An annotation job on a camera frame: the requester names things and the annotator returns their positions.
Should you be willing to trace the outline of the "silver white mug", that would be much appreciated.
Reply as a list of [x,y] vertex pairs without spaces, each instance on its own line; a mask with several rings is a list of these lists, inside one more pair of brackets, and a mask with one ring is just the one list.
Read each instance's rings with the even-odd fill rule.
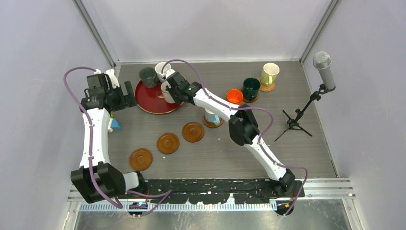
[[161,92],[162,92],[162,95],[163,95],[165,101],[169,104],[174,104],[175,101],[167,89],[167,87],[169,87],[169,86],[170,86],[169,83],[167,81],[165,81],[161,84],[160,89],[161,89]]

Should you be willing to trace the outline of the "red round tray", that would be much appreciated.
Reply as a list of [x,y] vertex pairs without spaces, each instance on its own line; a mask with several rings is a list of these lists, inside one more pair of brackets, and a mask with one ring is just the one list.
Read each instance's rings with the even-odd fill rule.
[[163,115],[179,109],[183,103],[168,103],[161,91],[161,82],[154,88],[147,88],[140,80],[135,88],[135,98],[138,106],[151,114]]

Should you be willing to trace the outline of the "light blue mug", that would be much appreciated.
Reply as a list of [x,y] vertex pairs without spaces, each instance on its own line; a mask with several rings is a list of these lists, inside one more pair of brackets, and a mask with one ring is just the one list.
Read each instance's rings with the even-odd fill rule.
[[205,109],[204,115],[205,115],[205,118],[207,119],[207,121],[215,123],[216,125],[218,125],[220,123],[220,117],[218,115],[214,114],[213,112]]

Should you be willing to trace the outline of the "wooden coaster three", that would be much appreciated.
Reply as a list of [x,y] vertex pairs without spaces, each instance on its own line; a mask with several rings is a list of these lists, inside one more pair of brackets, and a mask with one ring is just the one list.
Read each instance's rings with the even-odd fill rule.
[[204,136],[204,128],[198,122],[189,122],[182,129],[182,136],[188,142],[198,142]]

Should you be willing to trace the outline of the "wooden coaster two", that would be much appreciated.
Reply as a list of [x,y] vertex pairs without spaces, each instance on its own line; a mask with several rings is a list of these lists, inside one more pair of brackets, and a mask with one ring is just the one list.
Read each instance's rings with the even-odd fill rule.
[[216,125],[215,123],[207,121],[207,119],[205,118],[205,115],[203,115],[203,123],[208,128],[218,128],[223,124],[223,122],[224,122],[224,120],[222,118],[220,118],[220,123],[218,125]]

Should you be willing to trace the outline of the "wooden coaster four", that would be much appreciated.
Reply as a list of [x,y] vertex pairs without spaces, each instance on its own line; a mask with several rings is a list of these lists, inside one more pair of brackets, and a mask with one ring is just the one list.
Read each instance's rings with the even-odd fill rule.
[[173,154],[179,146],[179,138],[174,133],[164,133],[157,140],[157,148],[162,154]]

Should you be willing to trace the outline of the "orange black mug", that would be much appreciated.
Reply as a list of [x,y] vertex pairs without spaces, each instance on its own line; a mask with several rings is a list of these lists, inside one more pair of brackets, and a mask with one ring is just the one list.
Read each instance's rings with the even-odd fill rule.
[[238,103],[243,101],[243,93],[238,89],[230,89],[226,93],[226,100],[230,103]]

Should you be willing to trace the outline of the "wooden coaster five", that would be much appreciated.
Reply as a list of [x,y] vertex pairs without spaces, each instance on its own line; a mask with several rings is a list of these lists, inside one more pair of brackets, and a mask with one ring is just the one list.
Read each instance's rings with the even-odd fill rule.
[[150,150],[140,148],[134,150],[129,157],[129,165],[135,171],[148,169],[153,162],[153,155]]

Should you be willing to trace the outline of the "dark green mug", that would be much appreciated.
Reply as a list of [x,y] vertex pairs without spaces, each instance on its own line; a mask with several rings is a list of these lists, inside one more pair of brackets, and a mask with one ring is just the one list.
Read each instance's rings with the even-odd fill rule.
[[242,93],[253,93],[256,94],[259,92],[260,82],[256,78],[246,78],[243,81]]

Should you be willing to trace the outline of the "wooden coaster six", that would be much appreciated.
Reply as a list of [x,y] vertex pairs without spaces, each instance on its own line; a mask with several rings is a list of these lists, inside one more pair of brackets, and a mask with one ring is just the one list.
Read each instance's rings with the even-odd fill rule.
[[253,103],[255,102],[259,97],[259,93],[253,94],[253,93],[243,93],[243,102],[245,103]]

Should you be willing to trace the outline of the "yellow cream mug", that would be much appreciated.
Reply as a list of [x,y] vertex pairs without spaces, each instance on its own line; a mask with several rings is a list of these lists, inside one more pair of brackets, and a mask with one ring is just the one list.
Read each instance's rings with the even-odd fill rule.
[[272,85],[280,72],[280,68],[275,63],[266,63],[263,65],[260,82],[262,85]]

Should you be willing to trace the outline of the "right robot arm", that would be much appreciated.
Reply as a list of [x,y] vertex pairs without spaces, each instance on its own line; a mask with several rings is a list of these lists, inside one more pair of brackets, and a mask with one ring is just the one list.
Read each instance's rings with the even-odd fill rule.
[[248,149],[273,181],[278,196],[287,196],[293,189],[295,175],[274,155],[264,142],[252,107],[238,106],[216,96],[198,82],[189,83],[179,72],[167,70],[164,79],[176,103],[185,102],[207,109],[228,123],[229,135],[234,143]]

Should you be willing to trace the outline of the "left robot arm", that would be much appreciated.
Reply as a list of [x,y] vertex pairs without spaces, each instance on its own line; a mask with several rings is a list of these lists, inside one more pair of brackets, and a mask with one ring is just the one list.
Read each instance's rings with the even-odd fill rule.
[[134,96],[124,94],[114,70],[96,70],[86,78],[85,97],[75,102],[82,112],[85,134],[79,169],[70,174],[71,181],[84,200],[91,204],[123,196],[127,191],[142,198],[147,186],[142,174],[122,173],[111,165],[108,133],[111,113],[133,107]]

